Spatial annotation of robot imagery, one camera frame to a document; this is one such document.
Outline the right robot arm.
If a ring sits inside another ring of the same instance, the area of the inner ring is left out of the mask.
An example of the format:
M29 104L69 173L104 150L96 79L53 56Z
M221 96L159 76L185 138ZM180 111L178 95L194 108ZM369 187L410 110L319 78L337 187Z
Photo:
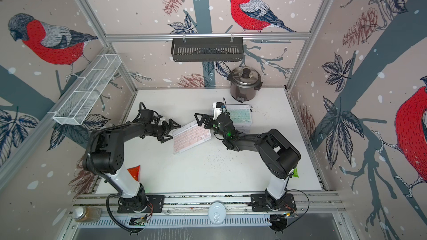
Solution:
M222 144L232 151L253 151L260 155L261 160L272 174L265 191L265 203L261 208L279 211L290 205L286 203L287 185L294 175L299 161L300 152L276 129L267 133L247 134L238 131L229 112L219 114L217 118L208 114L196 113L198 126L219 134Z

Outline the steel rice cooker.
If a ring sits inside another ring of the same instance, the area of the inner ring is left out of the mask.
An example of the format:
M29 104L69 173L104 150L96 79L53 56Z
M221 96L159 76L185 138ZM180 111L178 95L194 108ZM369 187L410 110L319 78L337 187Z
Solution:
M261 75L251 67L241 66L230 72L227 80L231 82L231 96L238 102L252 100L262 87Z

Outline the pink keyboard back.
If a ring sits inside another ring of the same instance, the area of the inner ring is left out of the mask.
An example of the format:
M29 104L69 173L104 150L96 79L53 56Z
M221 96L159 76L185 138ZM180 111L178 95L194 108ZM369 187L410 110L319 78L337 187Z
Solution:
M197 124L197 121L176 129L172 132L173 154L185 152L191 148L211 140L211 131Z

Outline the black hanging basket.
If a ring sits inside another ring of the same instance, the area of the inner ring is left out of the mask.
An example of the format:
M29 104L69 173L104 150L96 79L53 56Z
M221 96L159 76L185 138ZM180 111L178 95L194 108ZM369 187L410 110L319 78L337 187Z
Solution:
M175 62L238 62L244 58L242 38L175 38L171 55Z

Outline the aluminium front rail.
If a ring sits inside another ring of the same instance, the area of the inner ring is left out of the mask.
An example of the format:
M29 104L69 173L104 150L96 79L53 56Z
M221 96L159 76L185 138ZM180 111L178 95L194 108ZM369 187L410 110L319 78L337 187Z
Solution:
M162 215L205 215L214 202L222 203L228 214L252 214L249 206L251 194L255 192L235 193L166 193ZM289 192L294 195L296 212L261 212L261 213L346 213L343 202L336 192Z

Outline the green keyboard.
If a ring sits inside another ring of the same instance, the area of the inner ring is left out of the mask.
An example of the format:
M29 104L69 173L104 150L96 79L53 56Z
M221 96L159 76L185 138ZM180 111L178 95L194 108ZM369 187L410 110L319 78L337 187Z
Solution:
M226 106L235 127L250 127L252 125L252 108L247 104L230 104Z

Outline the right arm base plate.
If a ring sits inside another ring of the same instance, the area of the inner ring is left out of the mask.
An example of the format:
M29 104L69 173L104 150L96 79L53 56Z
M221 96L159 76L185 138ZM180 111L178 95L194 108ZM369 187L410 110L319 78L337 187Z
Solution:
M251 201L249 206L253 212L296 212L294 195L285 193L278 200L265 191L264 193L254 193L250 195Z

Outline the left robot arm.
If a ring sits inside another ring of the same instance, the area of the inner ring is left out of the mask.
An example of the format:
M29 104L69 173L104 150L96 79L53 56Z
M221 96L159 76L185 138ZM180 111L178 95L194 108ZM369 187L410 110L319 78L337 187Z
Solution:
M164 119L156 111L142 108L131 122L93 131L83 157L83 169L102 177L117 193L119 202L145 209L149 200L143 185L123 166L125 142L154 137L160 143L172 139L170 132L181 128L174 120Z

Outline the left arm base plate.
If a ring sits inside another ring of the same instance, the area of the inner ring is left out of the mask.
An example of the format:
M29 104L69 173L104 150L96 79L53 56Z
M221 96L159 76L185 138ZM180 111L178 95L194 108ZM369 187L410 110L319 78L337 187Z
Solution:
M164 195L144 195L132 198L119 198L118 213L161 213L165 197Z

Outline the glass jar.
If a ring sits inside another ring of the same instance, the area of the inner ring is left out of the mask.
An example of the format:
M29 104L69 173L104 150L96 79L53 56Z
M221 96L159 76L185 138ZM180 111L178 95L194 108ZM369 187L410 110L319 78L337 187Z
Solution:
M81 206L81 207L75 208L72 214L72 218L76 222L83 222L83 223L97 222L101 218L101 213L102 213L102 210L98 207Z

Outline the red packet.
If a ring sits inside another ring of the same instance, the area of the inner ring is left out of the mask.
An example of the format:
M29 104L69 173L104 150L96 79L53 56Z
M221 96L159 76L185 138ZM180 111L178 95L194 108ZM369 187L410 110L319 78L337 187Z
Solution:
M141 169L141 166L139 165L139 166L136 166L136 167L128 168L127 170L128 170L128 172L130 173L130 175L133 177L133 179L135 181L139 181L140 180L140 178L139 178L139 176L140 176L140 169Z

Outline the green packet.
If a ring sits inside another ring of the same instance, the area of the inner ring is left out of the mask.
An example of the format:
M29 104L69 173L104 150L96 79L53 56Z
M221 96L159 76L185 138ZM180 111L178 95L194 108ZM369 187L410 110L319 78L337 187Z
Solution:
M297 168L295 168L295 169L293 170L293 172L292 172L292 177L293 177L293 178L299 178L299 175L298 175L298 169L297 169Z

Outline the white round cap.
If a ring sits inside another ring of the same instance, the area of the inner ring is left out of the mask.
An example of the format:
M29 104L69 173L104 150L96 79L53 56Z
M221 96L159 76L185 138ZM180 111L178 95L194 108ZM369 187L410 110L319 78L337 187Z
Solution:
M208 217L212 224L222 224L226 218L226 208L220 202L214 202L208 210Z

